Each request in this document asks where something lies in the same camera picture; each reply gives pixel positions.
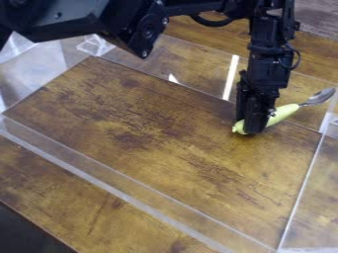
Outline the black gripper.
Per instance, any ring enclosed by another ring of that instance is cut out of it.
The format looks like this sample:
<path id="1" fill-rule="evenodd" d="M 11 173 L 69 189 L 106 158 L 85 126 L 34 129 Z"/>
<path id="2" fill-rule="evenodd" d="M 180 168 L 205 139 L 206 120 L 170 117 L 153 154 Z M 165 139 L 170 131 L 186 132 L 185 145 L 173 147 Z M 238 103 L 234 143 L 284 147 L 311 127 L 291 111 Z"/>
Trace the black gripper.
<path id="1" fill-rule="evenodd" d="M 237 84 L 237 120 L 245 119 L 245 133 L 261 133 L 276 111 L 281 89 L 288 87 L 295 50 L 252 50 L 248 69 Z"/>

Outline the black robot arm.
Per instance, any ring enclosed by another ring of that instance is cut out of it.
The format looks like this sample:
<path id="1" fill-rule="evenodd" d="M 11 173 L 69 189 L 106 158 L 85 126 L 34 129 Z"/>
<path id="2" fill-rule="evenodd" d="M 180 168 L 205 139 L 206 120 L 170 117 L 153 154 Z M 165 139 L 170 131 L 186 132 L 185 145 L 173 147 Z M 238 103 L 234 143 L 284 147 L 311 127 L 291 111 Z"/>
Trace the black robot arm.
<path id="1" fill-rule="evenodd" d="M 250 21 L 249 66 L 237 85 L 237 119 L 257 134 L 277 115 L 301 53 L 289 43 L 300 29 L 295 0 L 0 0 L 0 50 L 13 34 L 49 42 L 97 34 L 146 58 L 170 18 L 205 27 Z"/>

